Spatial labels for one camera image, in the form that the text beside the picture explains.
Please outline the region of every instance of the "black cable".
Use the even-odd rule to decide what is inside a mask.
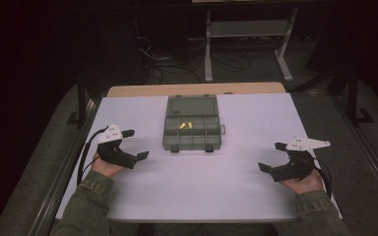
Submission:
[[[192,74],[194,75],[196,78],[197,78],[197,81],[198,83],[200,84],[201,83],[201,78],[198,76],[198,74],[196,74],[196,70],[199,69],[199,67],[201,66],[202,64],[202,58],[198,61],[198,64],[195,66],[194,69],[189,69],[189,68],[186,68],[186,67],[183,67],[183,66],[177,66],[177,65],[155,65],[155,68],[158,69],[160,72],[166,72],[166,73],[169,73],[169,74],[172,74],[172,75],[185,75],[185,74]],[[185,72],[172,72],[172,71],[169,71],[169,70],[165,70],[164,68],[170,68],[170,69],[178,69],[178,70],[183,70]]]
[[[86,167],[85,167],[85,169],[84,169],[84,173],[85,173],[85,171],[89,168],[89,166],[91,166],[97,159],[99,159],[100,158],[100,156],[97,156],[95,159],[93,159],[92,161],[91,161],[91,163],[89,163]]]
[[[165,81],[165,83],[168,84],[168,80],[166,80],[166,79],[164,78],[164,73],[162,72],[161,69],[159,69],[158,67],[153,66],[153,67],[152,67],[152,70],[153,70],[153,79],[158,79],[158,83],[157,83],[158,85],[161,85],[161,83],[162,83],[163,81]],[[157,71],[160,73],[160,77],[157,77],[157,76],[156,76],[155,70],[157,70]]]
[[[78,168],[78,179],[76,180],[77,186],[79,186],[82,182],[82,178],[85,172],[84,170],[85,160],[86,160],[86,157],[88,156],[88,152],[89,152],[89,148],[91,147],[92,140],[95,138],[96,135],[105,132],[105,130],[107,129],[108,127],[106,126],[106,128],[96,131],[88,140],[88,142],[85,143],[85,148],[84,148],[84,151],[82,152],[81,161],[79,163],[79,168]]]
[[[188,58],[185,61],[174,61],[173,64],[171,64],[170,62],[167,62],[167,64],[163,64],[165,61],[157,61],[156,66],[184,67],[187,65],[186,61],[190,62],[192,59],[203,55],[202,53],[194,53],[194,52],[195,51],[190,52]]]
[[[322,161],[322,160],[319,160],[315,157],[312,157],[316,160],[318,160],[319,163],[321,163],[324,168],[327,170],[328,172],[328,177],[327,175],[324,173],[324,171],[322,169],[319,169],[315,166],[315,169],[318,171],[318,174],[321,176],[322,180],[324,181],[324,184],[325,184],[325,189],[327,191],[327,195],[329,198],[331,198],[332,196],[332,176],[331,176],[331,171],[330,169],[328,168],[328,166]]]
[[[220,60],[219,58],[215,57],[215,56],[211,56],[211,59],[213,59],[214,63],[219,66],[221,69],[225,70],[225,71],[229,71],[229,72],[240,72],[240,71],[243,71],[245,69],[248,69],[251,67],[251,61],[249,59],[254,59],[254,58],[260,58],[260,57],[264,57],[264,56],[267,56],[269,55],[270,53],[272,53],[274,51],[274,49],[276,48],[271,48],[271,50],[263,53],[263,54],[260,54],[258,56],[250,56],[249,54],[255,50],[256,48],[256,44],[253,44],[253,46],[251,46],[249,49],[247,49],[247,52],[244,52],[244,53],[241,53],[241,54],[237,54],[235,52],[231,52],[230,54],[232,56],[229,56],[227,53],[220,53],[220,55],[223,57],[223,59],[226,60],[226,62],[229,62],[229,63],[237,63],[238,65],[232,65],[232,64],[228,64],[228,63],[225,63],[223,62],[222,60]],[[222,46],[213,46],[215,48],[220,48],[222,50],[226,50],[226,48],[222,47]],[[236,44],[233,42],[232,43],[232,49],[237,49],[237,46]],[[245,60],[247,62],[247,66],[244,66],[242,63],[241,63],[241,60]]]

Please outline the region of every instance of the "table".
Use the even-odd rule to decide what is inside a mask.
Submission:
[[[292,99],[282,88],[278,83],[112,88],[101,102],[90,135],[117,122],[122,130],[136,131],[121,148],[132,154],[149,150],[150,155],[133,170],[115,176],[107,217],[128,222],[295,219],[293,194],[257,165],[286,164],[286,153],[276,150],[274,143],[306,137]],[[165,151],[161,138],[167,96],[194,93],[217,94],[220,123],[226,126],[221,149]],[[87,163],[95,150],[92,145]],[[76,189],[76,173],[77,169],[56,218],[61,218]]]

